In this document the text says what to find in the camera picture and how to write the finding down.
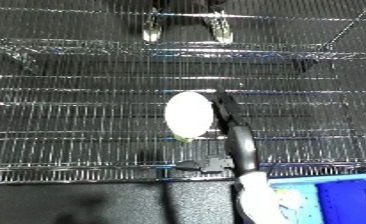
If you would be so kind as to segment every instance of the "leg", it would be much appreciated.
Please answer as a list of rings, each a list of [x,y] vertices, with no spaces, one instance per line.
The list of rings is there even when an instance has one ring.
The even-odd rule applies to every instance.
[[[221,12],[223,11],[223,7],[221,6],[227,2],[227,0],[207,0],[208,9],[210,12]]]
[[[170,0],[152,0],[153,8],[157,9],[157,11],[162,12],[165,8],[168,7]]]
[[[143,39],[147,42],[156,42],[161,38],[162,26],[166,17],[157,14],[162,13],[168,7],[170,0],[152,0],[152,11],[143,25]]]
[[[207,0],[208,10],[212,17],[205,18],[205,23],[211,29],[213,37],[224,44],[231,44],[233,42],[233,33],[230,25],[225,17],[225,12],[221,4],[227,0]]]

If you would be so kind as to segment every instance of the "person's feet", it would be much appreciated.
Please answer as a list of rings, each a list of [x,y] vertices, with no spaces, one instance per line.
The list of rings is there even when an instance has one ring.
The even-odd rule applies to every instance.
[[[223,44],[233,43],[233,32],[224,17],[225,12],[213,12],[213,17],[205,18],[205,23],[210,27],[213,37]]]
[[[147,42],[156,42],[161,38],[162,26],[157,19],[158,10],[153,8],[148,20],[143,24],[143,40]]]

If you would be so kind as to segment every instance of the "metal bar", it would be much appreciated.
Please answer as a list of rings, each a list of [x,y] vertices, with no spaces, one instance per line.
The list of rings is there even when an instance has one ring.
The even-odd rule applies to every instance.
[[[348,25],[345,26],[345,28],[343,28],[334,38],[332,38],[332,40],[330,40],[326,45],[326,49],[330,50],[333,45],[339,41],[340,39],[342,39],[345,35],[347,35],[350,30],[356,26],[361,19],[366,16],[366,8],[363,9],[363,11],[360,13],[360,15],[358,15],[355,19],[352,20],[352,22],[350,22]]]

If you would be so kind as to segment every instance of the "metal wire rack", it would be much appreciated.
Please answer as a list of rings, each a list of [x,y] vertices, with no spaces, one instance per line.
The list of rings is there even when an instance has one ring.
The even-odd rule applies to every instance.
[[[273,176],[366,170],[366,0],[235,0],[235,43],[214,42],[204,8],[174,3],[155,44],[139,0],[0,1],[0,183],[216,180],[174,170],[223,154],[216,125],[173,141],[176,93],[222,84]]]

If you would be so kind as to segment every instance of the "sneaker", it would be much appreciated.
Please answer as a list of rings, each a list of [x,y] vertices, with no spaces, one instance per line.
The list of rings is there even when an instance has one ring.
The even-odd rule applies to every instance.
[[[205,18],[205,23],[210,27],[213,37],[223,44],[233,43],[233,33],[227,19],[224,17],[225,12],[214,12],[212,15],[214,17]]]
[[[153,8],[153,11],[148,20],[143,24],[143,40],[147,42],[156,42],[162,34],[162,26],[157,22],[158,10]]]

